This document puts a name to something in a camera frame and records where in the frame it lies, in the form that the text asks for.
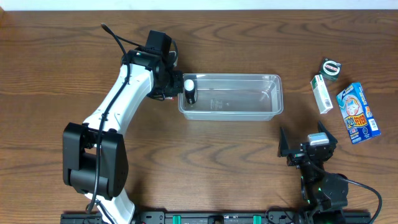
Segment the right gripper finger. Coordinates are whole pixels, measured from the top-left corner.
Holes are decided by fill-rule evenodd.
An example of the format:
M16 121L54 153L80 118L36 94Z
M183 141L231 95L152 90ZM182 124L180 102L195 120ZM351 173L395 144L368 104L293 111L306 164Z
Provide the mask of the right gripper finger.
M321 121L318 121L318 132L325 133L327 138L329 139L330 144L336 144L336 138L327 130L327 128L323 125Z
M287 137L285 135L285 131L282 127L280 127L280 140L279 140L279 156L287 156L289 154L289 143L287 141Z

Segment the black bottle white cap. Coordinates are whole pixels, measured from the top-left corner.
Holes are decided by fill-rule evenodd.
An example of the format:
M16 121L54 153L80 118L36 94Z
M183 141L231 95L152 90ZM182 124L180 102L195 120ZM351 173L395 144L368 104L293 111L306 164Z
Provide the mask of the black bottle white cap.
M197 87L193 80L184 81L184 94L188 104L192 105L197 101Z

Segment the blue Kool Fever box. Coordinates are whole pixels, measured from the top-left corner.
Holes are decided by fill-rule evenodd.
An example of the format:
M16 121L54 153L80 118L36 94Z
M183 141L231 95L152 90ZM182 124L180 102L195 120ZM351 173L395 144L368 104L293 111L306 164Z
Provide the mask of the blue Kool Fever box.
M352 144L381 135L360 82L350 84L336 100Z

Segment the clear plastic container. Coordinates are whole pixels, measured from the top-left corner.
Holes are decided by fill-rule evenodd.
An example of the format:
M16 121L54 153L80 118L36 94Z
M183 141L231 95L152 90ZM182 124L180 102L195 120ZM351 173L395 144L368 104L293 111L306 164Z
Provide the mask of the clear plastic container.
M269 121L284 109L282 80L275 74L186 73L195 84L197 100L184 93L178 109L188 120Z

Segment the dark green round-label box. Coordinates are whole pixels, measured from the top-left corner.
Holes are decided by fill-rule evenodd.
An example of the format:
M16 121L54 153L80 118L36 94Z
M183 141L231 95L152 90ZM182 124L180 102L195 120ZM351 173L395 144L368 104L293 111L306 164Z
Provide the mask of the dark green round-label box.
M324 58L320 65L320 75L322 75L325 79L331 81L337 81L340 73L341 73L342 64L336 62L334 60L330 60L328 58Z

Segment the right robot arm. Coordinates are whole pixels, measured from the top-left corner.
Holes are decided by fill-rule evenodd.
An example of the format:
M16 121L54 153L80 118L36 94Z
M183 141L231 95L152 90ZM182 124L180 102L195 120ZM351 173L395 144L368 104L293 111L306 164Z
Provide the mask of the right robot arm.
M293 216L293 223L346 223L342 208L348 204L348 183L344 175L327 172L324 163L336 149L338 140L318 123L318 132L309 134L298 148L291 148L280 129L278 156L301 173L301 194L308 203Z

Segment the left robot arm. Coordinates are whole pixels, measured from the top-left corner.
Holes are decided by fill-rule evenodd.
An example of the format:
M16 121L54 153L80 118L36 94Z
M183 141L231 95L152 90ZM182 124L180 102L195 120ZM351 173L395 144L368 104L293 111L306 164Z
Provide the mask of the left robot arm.
M124 188L129 170L124 135L145 98L165 100L182 92L177 62L177 50L130 50L99 107L63 131L63 182L90 200L87 212L98 207L105 223L133 220L135 205Z

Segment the white green medicine box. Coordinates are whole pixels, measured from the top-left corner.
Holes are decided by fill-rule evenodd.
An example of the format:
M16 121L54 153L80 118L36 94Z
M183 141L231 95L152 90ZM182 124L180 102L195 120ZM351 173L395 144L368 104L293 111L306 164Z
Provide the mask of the white green medicine box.
M320 114L326 114L333 108L333 105L322 75L315 75L310 84Z

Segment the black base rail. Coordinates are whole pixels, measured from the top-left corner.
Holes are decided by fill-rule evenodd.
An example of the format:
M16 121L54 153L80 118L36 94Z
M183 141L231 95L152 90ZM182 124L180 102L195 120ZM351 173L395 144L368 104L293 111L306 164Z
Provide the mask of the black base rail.
M309 213L271 210L264 213L169 213L160 211L135 214L132 223L136 224L289 224L289 223L352 223L365 224L371 221L368 212L334 212Z

